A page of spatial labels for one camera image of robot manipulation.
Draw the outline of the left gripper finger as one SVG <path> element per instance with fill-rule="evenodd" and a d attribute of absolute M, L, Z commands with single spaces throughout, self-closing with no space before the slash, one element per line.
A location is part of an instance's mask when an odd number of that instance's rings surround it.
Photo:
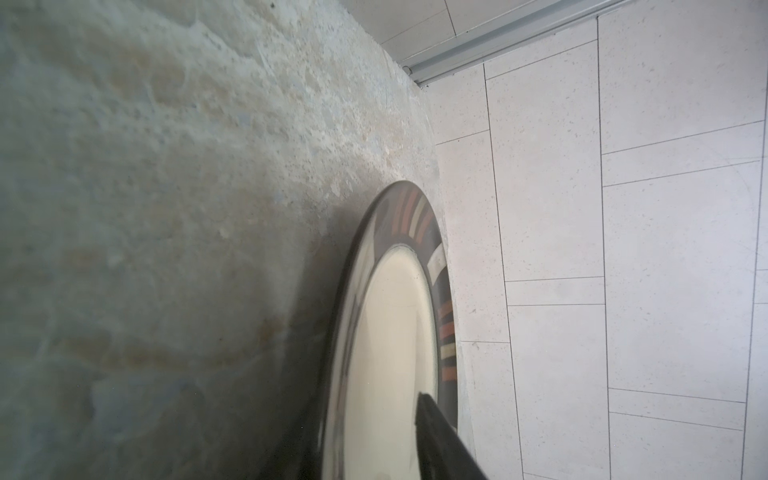
<path fill-rule="evenodd" d="M 429 394 L 418 395 L 415 427 L 422 479 L 487 479 Z"/>

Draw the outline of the dark striped rim plate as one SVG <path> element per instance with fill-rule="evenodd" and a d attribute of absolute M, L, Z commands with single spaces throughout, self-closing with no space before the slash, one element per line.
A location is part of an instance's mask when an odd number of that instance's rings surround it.
<path fill-rule="evenodd" d="M 386 187 L 344 265 L 315 395 L 266 479 L 422 479 L 415 416 L 429 394 L 457 433 L 458 365 L 446 253 L 415 184 Z"/>

